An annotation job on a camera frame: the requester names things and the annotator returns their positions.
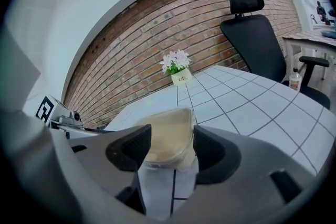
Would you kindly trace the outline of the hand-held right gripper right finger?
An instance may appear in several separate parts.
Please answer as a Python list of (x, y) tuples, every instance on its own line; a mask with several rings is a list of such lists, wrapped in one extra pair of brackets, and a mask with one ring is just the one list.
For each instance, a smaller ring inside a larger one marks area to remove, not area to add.
[(171, 223), (285, 223), (320, 182), (274, 145), (197, 125), (194, 191)]

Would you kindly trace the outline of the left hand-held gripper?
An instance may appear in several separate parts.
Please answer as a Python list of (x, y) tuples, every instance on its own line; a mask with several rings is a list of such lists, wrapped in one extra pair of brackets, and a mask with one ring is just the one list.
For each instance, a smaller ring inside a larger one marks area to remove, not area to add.
[(68, 109), (50, 94), (43, 98), (35, 117), (42, 120), (48, 128), (63, 131), (66, 139), (112, 133), (112, 131), (84, 127), (78, 112)]

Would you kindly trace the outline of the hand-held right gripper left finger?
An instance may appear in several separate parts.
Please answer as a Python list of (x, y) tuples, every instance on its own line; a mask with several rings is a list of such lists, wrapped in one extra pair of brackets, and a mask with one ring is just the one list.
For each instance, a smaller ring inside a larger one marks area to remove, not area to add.
[(60, 130), (50, 132), (83, 223), (152, 223), (138, 176), (150, 148), (150, 125), (69, 140)]

